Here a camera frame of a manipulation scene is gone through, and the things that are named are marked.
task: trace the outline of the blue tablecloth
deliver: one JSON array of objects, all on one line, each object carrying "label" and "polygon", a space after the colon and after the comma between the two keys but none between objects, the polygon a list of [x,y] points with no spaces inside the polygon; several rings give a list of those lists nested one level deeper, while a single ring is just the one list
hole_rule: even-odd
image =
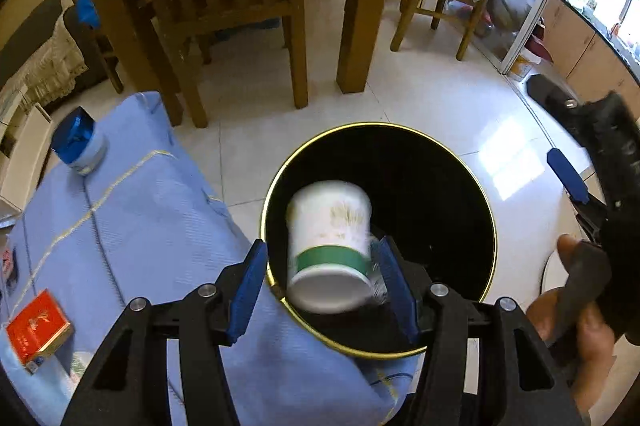
[{"label": "blue tablecloth", "polygon": [[[0,334],[2,366],[47,426],[60,423],[68,403],[72,355],[95,352],[127,302],[181,299],[250,246],[175,139],[158,93],[127,98],[98,125],[109,142],[105,159],[86,178],[63,164],[47,174],[10,234],[18,280],[0,287],[4,325],[49,289],[75,327],[34,376],[18,363],[4,327]],[[380,424],[402,405],[416,365],[327,348],[266,285],[246,334],[222,357],[242,426]],[[175,342],[168,372],[172,419],[184,425]]]}]

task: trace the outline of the kitchen countertop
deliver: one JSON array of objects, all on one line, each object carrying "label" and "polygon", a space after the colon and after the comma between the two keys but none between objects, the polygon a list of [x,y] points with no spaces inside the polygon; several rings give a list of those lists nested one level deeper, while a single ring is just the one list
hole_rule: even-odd
[{"label": "kitchen countertop", "polygon": [[571,2],[569,2],[569,0],[562,0],[562,2],[564,3],[565,6],[571,9],[572,12],[580,16],[580,18],[583,19],[585,23],[587,23],[591,27],[591,29],[593,29],[593,31],[597,35],[599,35],[599,37],[609,46],[609,48],[614,53],[616,53],[617,57],[620,58],[620,61],[622,61],[623,64],[625,64],[626,69],[629,71],[631,76],[636,80],[636,83],[638,83],[640,86],[640,79],[639,79],[640,64],[636,63],[636,60],[634,60],[634,58],[631,56],[631,53],[628,53],[630,58],[629,60],[621,53],[621,51],[618,48],[616,48],[613,42],[610,41],[610,39],[607,37],[607,29],[604,27],[603,24],[599,22],[594,23],[591,19],[587,18],[579,9],[577,9],[574,5],[572,5]]}]

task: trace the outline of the silver screw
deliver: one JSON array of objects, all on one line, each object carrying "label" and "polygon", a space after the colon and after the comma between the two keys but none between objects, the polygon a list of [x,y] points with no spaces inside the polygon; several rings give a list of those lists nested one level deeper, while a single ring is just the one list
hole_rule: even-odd
[{"label": "silver screw", "polygon": [[517,305],[511,298],[500,298],[500,307],[507,312],[511,312],[516,310]]},{"label": "silver screw", "polygon": [[434,283],[431,285],[431,292],[438,297],[443,297],[449,294],[449,287],[444,285],[443,283]]},{"label": "silver screw", "polygon": [[218,289],[216,289],[216,286],[212,283],[206,283],[198,287],[198,294],[203,298],[209,298],[213,296],[217,291]]},{"label": "silver screw", "polygon": [[142,311],[143,308],[145,307],[146,307],[146,300],[144,298],[133,298],[133,300],[131,300],[131,303],[129,304],[129,308],[133,312]]}]

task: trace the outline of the human hand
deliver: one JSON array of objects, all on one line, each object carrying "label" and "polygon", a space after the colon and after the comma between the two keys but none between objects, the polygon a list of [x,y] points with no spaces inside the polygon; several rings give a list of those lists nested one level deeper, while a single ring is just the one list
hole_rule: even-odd
[{"label": "human hand", "polygon": [[[565,268],[569,266],[578,241],[570,235],[558,239],[558,255]],[[551,289],[535,300],[527,309],[527,317],[543,340],[549,338],[556,324],[556,304],[559,289]],[[585,415],[602,394],[607,376],[613,366],[613,330],[605,323],[596,302],[585,307],[576,323],[580,367],[571,388],[576,406]]]}]

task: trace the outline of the red box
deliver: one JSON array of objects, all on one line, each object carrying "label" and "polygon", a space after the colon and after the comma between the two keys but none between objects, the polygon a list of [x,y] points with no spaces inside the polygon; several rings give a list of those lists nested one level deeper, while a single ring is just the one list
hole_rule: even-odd
[{"label": "red box", "polygon": [[7,325],[7,335],[24,367],[33,374],[73,332],[45,289]]}]

